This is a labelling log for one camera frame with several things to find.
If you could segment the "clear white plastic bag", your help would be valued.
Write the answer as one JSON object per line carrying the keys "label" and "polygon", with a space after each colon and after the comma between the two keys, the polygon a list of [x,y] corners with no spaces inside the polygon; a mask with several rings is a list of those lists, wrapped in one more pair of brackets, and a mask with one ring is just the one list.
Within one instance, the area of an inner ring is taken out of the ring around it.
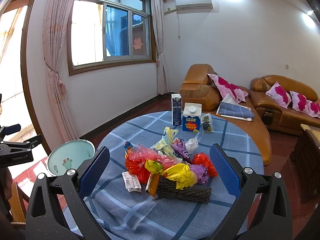
{"label": "clear white plastic bag", "polygon": [[193,154],[198,146],[199,143],[197,138],[191,138],[185,143],[185,148],[189,154]]}

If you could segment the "wood framed window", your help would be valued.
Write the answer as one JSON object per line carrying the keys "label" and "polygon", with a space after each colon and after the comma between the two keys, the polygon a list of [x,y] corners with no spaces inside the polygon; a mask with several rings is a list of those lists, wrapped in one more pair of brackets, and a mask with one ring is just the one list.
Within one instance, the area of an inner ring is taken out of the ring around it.
{"label": "wood framed window", "polygon": [[155,62],[150,0],[74,0],[67,61],[70,75]]}

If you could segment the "tall dark blue milk carton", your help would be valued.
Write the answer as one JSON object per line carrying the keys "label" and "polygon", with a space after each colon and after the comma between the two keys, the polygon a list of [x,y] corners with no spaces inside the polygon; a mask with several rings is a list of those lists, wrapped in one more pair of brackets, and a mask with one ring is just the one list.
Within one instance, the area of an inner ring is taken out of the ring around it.
{"label": "tall dark blue milk carton", "polygon": [[171,95],[171,122],[174,126],[181,124],[182,97],[180,94]]}

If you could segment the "light purple plastic bag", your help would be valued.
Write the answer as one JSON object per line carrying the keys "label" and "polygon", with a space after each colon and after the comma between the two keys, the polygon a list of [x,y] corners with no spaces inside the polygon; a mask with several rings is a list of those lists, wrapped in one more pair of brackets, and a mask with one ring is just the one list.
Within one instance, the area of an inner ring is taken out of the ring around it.
{"label": "light purple plastic bag", "polygon": [[191,171],[197,176],[197,184],[206,185],[209,179],[208,168],[203,164],[191,164],[189,165]]}

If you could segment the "white air conditioner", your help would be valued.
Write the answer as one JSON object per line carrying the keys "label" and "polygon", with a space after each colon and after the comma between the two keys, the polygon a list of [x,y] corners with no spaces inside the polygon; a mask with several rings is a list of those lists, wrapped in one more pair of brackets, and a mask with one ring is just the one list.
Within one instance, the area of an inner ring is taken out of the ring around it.
{"label": "white air conditioner", "polygon": [[213,9],[212,0],[175,0],[176,9]]}

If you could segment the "yellow plastic bag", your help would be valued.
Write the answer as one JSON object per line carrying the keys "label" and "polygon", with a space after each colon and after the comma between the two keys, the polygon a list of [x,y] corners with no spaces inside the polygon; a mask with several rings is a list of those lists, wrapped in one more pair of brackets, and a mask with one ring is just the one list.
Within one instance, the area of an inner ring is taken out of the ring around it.
{"label": "yellow plastic bag", "polygon": [[178,163],[165,168],[162,164],[148,159],[145,162],[145,168],[151,174],[159,174],[170,181],[175,181],[177,190],[193,187],[197,183],[195,172],[191,171],[187,164]]}

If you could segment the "yellow white patterned bag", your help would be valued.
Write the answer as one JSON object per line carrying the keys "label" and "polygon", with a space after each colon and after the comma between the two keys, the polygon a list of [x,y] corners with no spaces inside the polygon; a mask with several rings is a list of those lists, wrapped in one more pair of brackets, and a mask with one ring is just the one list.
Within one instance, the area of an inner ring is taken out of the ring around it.
{"label": "yellow white patterned bag", "polygon": [[162,138],[160,141],[155,143],[151,149],[158,152],[160,155],[166,155],[177,159],[178,161],[182,161],[181,157],[177,157],[174,149],[172,148],[172,144],[176,135],[178,134],[178,129],[170,129],[168,126],[164,129]]}

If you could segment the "teal cartoon trash bin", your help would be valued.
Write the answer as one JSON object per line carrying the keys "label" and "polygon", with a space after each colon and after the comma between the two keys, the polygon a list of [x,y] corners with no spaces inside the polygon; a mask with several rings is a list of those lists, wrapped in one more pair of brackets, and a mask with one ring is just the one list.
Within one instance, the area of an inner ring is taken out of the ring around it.
{"label": "teal cartoon trash bin", "polygon": [[77,169],[83,161],[91,159],[95,146],[88,140],[79,139],[65,142],[51,152],[47,170],[52,176],[61,176],[69,169]]}

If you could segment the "pink cellophane wrapper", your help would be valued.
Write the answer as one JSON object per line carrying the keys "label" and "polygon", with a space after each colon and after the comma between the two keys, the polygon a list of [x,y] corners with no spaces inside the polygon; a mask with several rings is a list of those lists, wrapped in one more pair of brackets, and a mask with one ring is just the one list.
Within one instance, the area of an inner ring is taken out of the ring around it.
{"label": "pink cellophane wrapper", "polygon": [[160,163],[164,167],[171,167],[180,163],[177,159],[166,155],[160,155],[158,152],[151,148],[138,145],[131,150],[126,156],[126,165],[142,167],[145,165],[147,160],[155,161]]}

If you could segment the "blue Look milk carton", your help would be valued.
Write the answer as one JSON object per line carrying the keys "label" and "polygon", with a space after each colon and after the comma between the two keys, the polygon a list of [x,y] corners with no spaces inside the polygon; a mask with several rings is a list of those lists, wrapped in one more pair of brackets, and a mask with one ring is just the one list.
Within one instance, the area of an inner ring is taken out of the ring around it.
{"label": "blue Look milk carton", "polygon": [[184,110],[182,115],[182,130],[198,133],[201,127],[201,115],[201,104],[186,102],[184,104]]}

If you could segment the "brown orange snack wrapper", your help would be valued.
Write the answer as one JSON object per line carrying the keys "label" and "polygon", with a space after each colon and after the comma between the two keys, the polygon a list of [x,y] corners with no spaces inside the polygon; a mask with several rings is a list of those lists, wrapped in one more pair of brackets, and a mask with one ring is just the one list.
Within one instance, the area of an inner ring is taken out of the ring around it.
{"label": "brown orange snack wrapper", "polygon": [[157,198],[157,187],[159,184],[159,174],[150,174],[145,191],[152,196]]}

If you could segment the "white printed wrapper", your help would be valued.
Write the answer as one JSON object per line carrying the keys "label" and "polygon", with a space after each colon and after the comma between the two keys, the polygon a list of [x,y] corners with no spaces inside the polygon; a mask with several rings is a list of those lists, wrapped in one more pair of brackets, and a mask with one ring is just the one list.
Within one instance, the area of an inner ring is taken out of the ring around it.
{"label": "white printed wrapper", "polygon": [[132,175],[129,172],[123,172],[122,177],[125,183],[125,189],[128,192],[141,192],[142,187],[136,175]]}

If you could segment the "pink curtain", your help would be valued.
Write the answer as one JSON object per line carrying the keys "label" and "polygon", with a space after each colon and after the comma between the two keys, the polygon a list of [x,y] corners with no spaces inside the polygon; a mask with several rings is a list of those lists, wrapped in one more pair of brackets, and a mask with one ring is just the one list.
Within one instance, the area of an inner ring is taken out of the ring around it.
{"label": "pink curtain", "polygon": [[167,94],[168,82],[164,54],[164,2],[166,0],[151,0],[151,15],[153,32],[157,50],[157,93]]}
{"label": "pink curtain", "polygon": [[57,132],[63,142],[79,138],[66,101],[66,86],[59,74],[73,3],[74,0],[47,0],[43,18],[42,43],[47,70],[47,93]]}

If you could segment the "orange red snack bag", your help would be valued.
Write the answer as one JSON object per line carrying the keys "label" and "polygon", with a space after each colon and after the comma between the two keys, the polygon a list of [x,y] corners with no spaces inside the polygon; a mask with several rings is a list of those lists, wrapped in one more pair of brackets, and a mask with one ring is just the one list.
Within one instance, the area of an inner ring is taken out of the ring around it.
{"label": "orange red snack bag", "polygon": [[136,175],[141,184],[148,182],[150,172],[145,168],[148,150],[143,146],[133,147],[131,142],[126,141],[124,144],[125,167],[131,175]]}

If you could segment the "purple snack wrapper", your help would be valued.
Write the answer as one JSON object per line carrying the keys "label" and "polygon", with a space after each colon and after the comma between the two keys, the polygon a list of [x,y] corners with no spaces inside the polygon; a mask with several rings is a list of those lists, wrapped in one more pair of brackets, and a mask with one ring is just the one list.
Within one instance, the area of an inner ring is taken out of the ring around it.
{"label": "purple snack wrapper", "polygon": [[175,138],[171,144],[171,148],[173,149],[176,157],[181,158],[183,161],[186,161],[191,164],[190,155],[187,151],[187,148],[183,140]]}

